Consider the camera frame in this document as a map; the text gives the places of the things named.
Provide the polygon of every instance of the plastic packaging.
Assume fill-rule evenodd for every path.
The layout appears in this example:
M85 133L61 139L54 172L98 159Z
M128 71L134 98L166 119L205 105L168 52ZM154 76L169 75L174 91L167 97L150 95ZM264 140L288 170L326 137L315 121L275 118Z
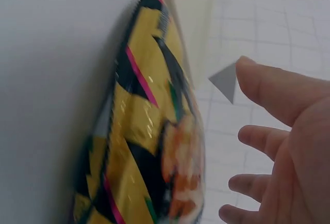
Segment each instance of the plastic packaging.
M140 0L117 57L107 137L94 133L85 151L73 223L200 223L203 125L182 66L163 0Z

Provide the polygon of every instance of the gray triangular object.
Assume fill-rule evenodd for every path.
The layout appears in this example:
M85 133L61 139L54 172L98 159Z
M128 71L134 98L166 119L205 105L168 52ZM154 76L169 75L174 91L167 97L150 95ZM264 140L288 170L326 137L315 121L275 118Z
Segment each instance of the gray triangular object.
M235 63L211 76L209 80L217 87L225 97L234 104L234 94L236 86L236 67Z

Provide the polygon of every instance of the fingernail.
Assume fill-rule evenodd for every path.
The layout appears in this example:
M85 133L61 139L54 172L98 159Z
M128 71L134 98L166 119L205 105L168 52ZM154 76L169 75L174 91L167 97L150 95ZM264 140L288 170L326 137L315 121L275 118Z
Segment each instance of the fingernail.
M219 217L225 221L228 219L230 215L229 205L224 205L219 209Z
M236 176L229 179L228 187L229 187L230 190L233 190L235 188L236 181L237 181Z
M237 62L244 64L244 65L255 65L256 64L256 62L254 60L251 60L250 58L248 58L246 56L241 56Z

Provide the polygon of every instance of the hand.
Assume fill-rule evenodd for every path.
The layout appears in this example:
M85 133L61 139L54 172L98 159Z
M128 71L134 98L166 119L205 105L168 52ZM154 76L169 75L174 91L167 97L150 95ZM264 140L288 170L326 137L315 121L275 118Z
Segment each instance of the hand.
M242 57L236 64L244 94L292 127L291 132L245 126L239 140L274 161L271 175L237 175L231 190L260 202L252 212L225 205L228 224L330 223L330 82Z

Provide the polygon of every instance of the grout line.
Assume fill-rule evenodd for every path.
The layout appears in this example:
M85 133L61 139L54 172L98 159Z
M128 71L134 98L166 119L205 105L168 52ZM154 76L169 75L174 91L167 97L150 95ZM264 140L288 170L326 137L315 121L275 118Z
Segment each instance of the grout line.
M286 46L290 46L290 47L298 47L301 49L306 49L306 50L310 50L310 51L320 51L317 48L313 48L313 47L308 47L308 46L301 46L301 45L296 45L296 44L290 44L289 43L281 43L281 42L271 42L271 41L264 41L264 40L259 40L256 41L254 39L245 39L245 38L232 38L232 37L223 37L222 38L223 41L235 41L235 42L258 42L258 43L265 43L265 44L271 44L271 45L286 45Z
M233 194L233 192L230 190L216 189L216 188L211 188L211 187L206 187L206 190L213 191L213 192L219 192L219 193Z
M289 21L288 21L288 14L287 14L287 10L286 8L284 8L284 18L285 18L285 22L287 24L287 30L288 30L288 34L289 34L289 44L290 44L290 65L291 65L291 69L293 69L293 58L292 58L292 36L291 36L291 30L289 27Z
M205 217L202 217L202 220L205 220L205 221L208 221L211 223L219 223L217 220L213 220L213 219L209 219L209 218L205 218Z
M257 6L255 5L255 16L257 17ZM223 18L218 18L218 19L222 19L222 20L226 20L226 21L229 21L229 20L234 20L234 21L250 21L250 22L254 22L255 21L255 18L229 18L229 17L223 17ZM267 20L263 20L263 19L259 19L259 18L256 18L257 22L258 23L269 23L269 24L272 24L272 25L276 25L276 26L279 26L279 27L282 27L282 28L287 28L287 25L283 25L283 24L279 24L279 23L276 23L276 22L272 22L272 21L267 21ZM310 36L313 36L315 35L314 33L310 33L308 31L305 31L305 30L300 30L300 29L297 29L297 28L290 28L290 30L292 31L296 31L296 32L300 32L302 34L306 34L306 35L310 35Z
M222 135L236 136L236 134L226 133L226 132L218 131L218 130L207 130L207 132L214 133L214 134L222 134Z
M208 101L208 112L207 112L207 118L206 118L206 123L205 123L205 127L204 130L207 131L208 130L208 125L210 123L210 116L211 116L211 108L212 108L212 98L214 95L214 90L215 86L212 86L211 88L211 94L210 94L210 99Z
M231 104L230 102L228 101L225 101L225 100L217 100L217 99L213 99L212 102L214 103L217 103L217 104L225 104L225 105L228 105L228 106L233 106L233 104ZM240 106L240 107L251 107L253 104L240 104L240 103L235 103L234 104L235 106Z
M314 34L316 36L316 40L318 42L318 45L319 45L319 53L320 53L320 56L321 56L321 72L322 72L322 77L323 77L323 74L325 73L325 59L324 59L324 55L323 55L323 50L322 50L322 45L321 45L321 42L320 42L320 39L317 35L317 32L316 32L316 25L315 25L315 19L314 17L311 18L312 19L312 22L313 22L313 29L314 29Z

